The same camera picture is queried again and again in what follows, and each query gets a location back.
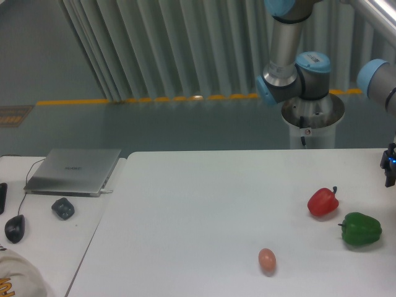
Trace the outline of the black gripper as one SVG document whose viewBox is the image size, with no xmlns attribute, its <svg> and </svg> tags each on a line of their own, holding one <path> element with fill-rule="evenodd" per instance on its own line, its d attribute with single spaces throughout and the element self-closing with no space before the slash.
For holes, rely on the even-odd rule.
<svg viewBox="0 0 396 297">
<path fill-rule="evenodd" d="M 385 174 L 385 187 L 392 187 L 395 185 L 395 143 L 389 144 L 388 148 L 383 151 L 380 167 Z"/>
</svg>

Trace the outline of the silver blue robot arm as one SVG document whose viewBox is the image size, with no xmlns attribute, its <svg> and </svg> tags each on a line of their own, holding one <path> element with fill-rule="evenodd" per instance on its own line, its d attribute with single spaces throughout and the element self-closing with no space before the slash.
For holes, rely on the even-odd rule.
<svg viewBox="0 0 396 297">
<path fill-rule="evenodd" d="M 307 51 L 297 55 L 304 22 L 320 1 L 264 1 L 273 25 L 269 62 L 256 78 L 256 88 L 268 105 L 283 103 L 282 118 L 289 126 L 291 149 L 332 149 L 336 125 L 345 106 L 331 95 L 330 59 Z M 342 1 L 395 46 L 395 1 Z M 359 71 L 358 88 L 395 116 L 395 65 L 383 59 L 367 62 Z M 395 137 L 383 152 L 380 167 L 385 186 L 395 186 Z"/>
</svg>

